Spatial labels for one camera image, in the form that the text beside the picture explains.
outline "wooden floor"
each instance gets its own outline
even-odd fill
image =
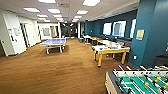
[[[104,94],[106,70],[119,70],[121,57],[93,59],[91,45],[68,39],[65,50],[36,44],[26,52],[0,58],[0,94]]]

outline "foosball rod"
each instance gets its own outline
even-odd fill
[[[130,77],[129,77],[129,79],[132,81],[132,83],[133,83],[133,85],[135,86],[135,88],[136,88],[141,94],[145,94],[145,92],[141,90],[141,88],[135,83],[135,81],[133,81],[133,79],[131,79]]]
[[[168,70],[168,67],[165,67],[165,66],[160,66],[160,67],[162,67],[162,68],[164,68],[164,69]]]
[[[140,68],[144,69],[145,67],[144,67],[144,66],[140,66]],[[161,68],[158,67],[158,66],[155,66],[155,68],[161,70]],[[145,69],[146,69],[146,68],[145,68]],[[147,70],[146,70],[146,71],[147,71]],[[162,83],[166,84],[165,81],[163,81],[162,79],[159,79],[159,80],[160,80]]]
[[[129,94],[129,89],[131,90],[130,92],[132,92],[133,94],[136,94],[134,91],[133,91],[133,89],[131,88],[131,87],[128,87],[127,86],[127,84],[124,82],[124,80],[122,80],[122,83],[126,86],[126,87],[124,87],[124,88],[127,88],[128,89],[128,94]]]
[[[138,79],[139,79],[142,83],[145,84],[145,82],[144,82],[140,77],[138,77]],[[157,94],[157,92],[154,91],[150,86],[147,86],[147,87],[148,87],[150,90],[152,90],[152,92],[154,92],[155,94]]]
[[[166,94],[168,93],[165,89],[168,87],[168,83],[165,83],[165,86],[164,87],[161,87],[161,86],[159,86],[158,84],[155,84],[155,85],[157,85],[157,87],[159,87],[161,90],[162,90],[162,93],[165,91],[166,92]]]
[[[131,92],[133,93],[133,94],[136,94],[134,91],[133,91],[133,89],[130,87],[128,87],[127,86],[127,84],[124,82],[124,80],[122,80],[122,83],[126,86],[126,88],[128,88],[128,89],[131,89]]]

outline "table leg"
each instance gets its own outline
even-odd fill
[[[47,54],[49,54],[49,48],[48,47],[46,47],[46,50],[47,50]]]
[[[126,56],[126,52],[123,53],[122,60],[121,60],[121,64],[124,64],[125,56]]]
[[[115,53],[113,53],[113,58],[115,58]]]
[[[96,61],[96,52],[94,53],[94,60]]]
[[[62,46],[60,46],[60,53],[62,53]]]
[[[98,67],[100,67],[100,66],[101,66],[101,61],[102,61],[102,54],[100,54],[100,56],[99,56],[99,63],[98,63]]]

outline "blue accent wall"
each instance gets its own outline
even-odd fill
[[[150,31],[151,22],[153,19],[155,2],[151,0],[141,0],[138,7],[137,17],[136,17],[136,27],[134,31],[134,38],[131,44],[131,53],[129,56],[129,63],[135,66],[142,65],[142,59],[144,56],[144,51],[147,44],[148,34]],[[143,40],[137,40],[137,30],[145,30]]]
[[[155,56],[166,53],[168,42],[168,0],[140,0],[138,10],[116,15],[110,18],[86,21],[87,34],[102,35],[106,22],[127,21],[125,38],[129,38],[132,19],[136,18],[134,38],[128,63],[139,67],[151,67]],[[138,30],[144,30],[143,40],[137,40]]]
[[[123,13],[123,14],[119,14],[113,17],[109,17],[106,19],[99,19],[96,21],[86,21],[85,22],[85,31],[87,31],[87,34],[91,34],[92,36],[94,35],[103,35],[103,25],[104,23],[107,22],[117,22],[117,21],[127,21],[126,23],[126,28],[125,28],[125,38],[129,38],[130,36],[130,31],[131,31],[131,25],[132,25],[132,20],[136,18],[136,14],[137,14],[137,10],[134,11],[130,11],[127,13]]]
[[[94,35],[94,22],[85,21],[85,35]]]
[[[141,0],[131,45],[129,63],[151,67],[155,56],[165,54],[168,42],[168,1]],[[145,30],[143,40],[137,40],[137,30]]]

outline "ceiling light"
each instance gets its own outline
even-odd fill
[[[86,14],[88,11],[86,11],[86,10],[79,10],[78,12],[77,12],[77,14]]]
[[[77,21],[72,21],[72,22],[77,22]]]
[[[38,1],[43,3],[56,3],[55,0],[38,0]]]
[[[64,20],[59,20],[59,22],[64,22]]]
[[[24,10],[26,11],[29,11],[29,12],[40,12],[38,9],[36,8],[23,8]]]
[[[96,6],[96,4],[98,4],[99,2],[100,2],[100,0],[85,0],[82,5]]]
[[[78,21],[79,19],[73,19],[73,21]]]
[[[37,15],[38,17],[48,17],[47,15]]]
[[[63,18],[57,18],[57,20],[64,20]]]
[[[62,15],[53,15],[54,17],[61,17],[62,18]]]
[[[75,16],[74,18],[82,18],[82,16]]]
[[[59,9],[48,9],[50,13],[60,13]]]
[[[46,20],[46,18],[38,18],[39,20]]]
[[[45,22],[50,22],[50,20],[44,20]]]

